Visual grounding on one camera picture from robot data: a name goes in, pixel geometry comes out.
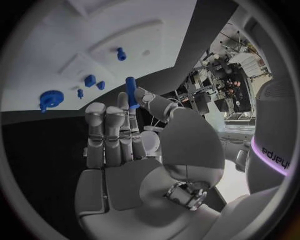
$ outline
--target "blue knob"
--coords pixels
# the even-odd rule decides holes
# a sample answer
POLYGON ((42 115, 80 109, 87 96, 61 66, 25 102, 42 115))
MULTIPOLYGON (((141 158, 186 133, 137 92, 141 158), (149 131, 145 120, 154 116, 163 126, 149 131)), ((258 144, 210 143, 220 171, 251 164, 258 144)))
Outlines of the blue knob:
POLYGON ((82 99, 84 97, 84 91, 82 89, 77 90, 77 96, 82 99))
POLYGON ((126 53, 123 51, 122 47, 117 49, 117 59, 119 59, 119 61, 124 61, 126 59, 126 53))
POLYGON ((88 88, 96 84, 96 77, 94 75, 88 75, 84 79, 84 85, 88 88))
POLYGON ((129 76, 126 78, 126 92, 128 94, 129 108, 137 109, 140 105, 137 103, 135 98, 135 91, 137 89, 137 83, 134 77, 129 76))
POLYGON ((39 107, 42 113, 47 111, 47 108, 54 108, 64 100, 64 94, 61 91, 50 90, 45 91, 39 97, 39 107))
POLYGON ((105 89, 105 81, 98 82, 96 85, 100 90, 105 89))

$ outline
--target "blue plastic part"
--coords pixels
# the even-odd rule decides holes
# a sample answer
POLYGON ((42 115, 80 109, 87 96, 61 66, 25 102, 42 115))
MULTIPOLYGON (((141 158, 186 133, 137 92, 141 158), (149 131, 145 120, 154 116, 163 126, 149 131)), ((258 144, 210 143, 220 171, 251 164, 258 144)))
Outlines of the blue plastic part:
POLYGON ((135 91, 137 89, 137 83, 134 77, 129 76, 126 78, 126 92, 128 94, 128 103, 130 109, 137 109, 140 105, 135 98, 135 91))
POLYGON ((54 108, 64 100, 64 94, 61 91, 50 90, 45 91, 39 97, 39 107, 42 113, 47 111, 47 108, 54 108))
POLYGON ((77 96, 82 99, 84 97, 84 91, 82 89, 77 90, 77 96))
POLYGON ((96 84, 96 77, 94 75, 88 75, 84 79, 84 85, 88 88, 96 84))
POLYGON ((96 85, 100 90, 105 89, 105 81, 98 82, 96 85))
POLYGON ((124 61, 126 59, 126 53, 123 51, 122 47, 118 47, 117 49, 117 59, 119 59, 119 61, 124 61))

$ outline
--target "light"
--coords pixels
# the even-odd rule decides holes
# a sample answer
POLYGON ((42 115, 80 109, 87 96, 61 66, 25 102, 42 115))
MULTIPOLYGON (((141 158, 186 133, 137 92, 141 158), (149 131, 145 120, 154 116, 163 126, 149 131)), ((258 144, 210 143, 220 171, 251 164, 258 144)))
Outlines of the light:
POLYGON ((271 162, 269 161, 269 159, 263 155, 261 153, 261 151, 259 150, 258 146, 256 145, 255 141, 254 141, 254 137, 252 137, 251 140, 251 147, 254 151, 254 153, 265 163, 267 164, 269 167, 271 167, 272 169, 274 169, 275 171, 281 173, 282 175, 286 176, 288 175, 288 170, 282 169, 281 167, 279 167, 278 165, 276 165, 275 162, 271 162))

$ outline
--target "purple light strip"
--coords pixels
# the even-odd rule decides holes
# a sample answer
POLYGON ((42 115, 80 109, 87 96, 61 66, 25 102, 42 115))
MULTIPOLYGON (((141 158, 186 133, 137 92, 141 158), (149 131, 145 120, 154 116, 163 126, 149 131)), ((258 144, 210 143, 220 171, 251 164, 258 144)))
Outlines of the purple light strip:
POLYGON ((282 169, 281 167, 273 164, 271 161, 269 161, 269 159, 263 155, 261 153, 261 151, 259 150, 258 146, 256 145, 255 141, 254 141, 254 137, 252 137, 252 140, 251 140, 251 147, 254 151, 254 153, 264 162, 266 163, 267 165, 269 165, 272 169, 274 169, 275 171, 281 173, 282 175, 284 176, 287 176, 288 175, 288 171, 285 170, 285 169, 282 169))

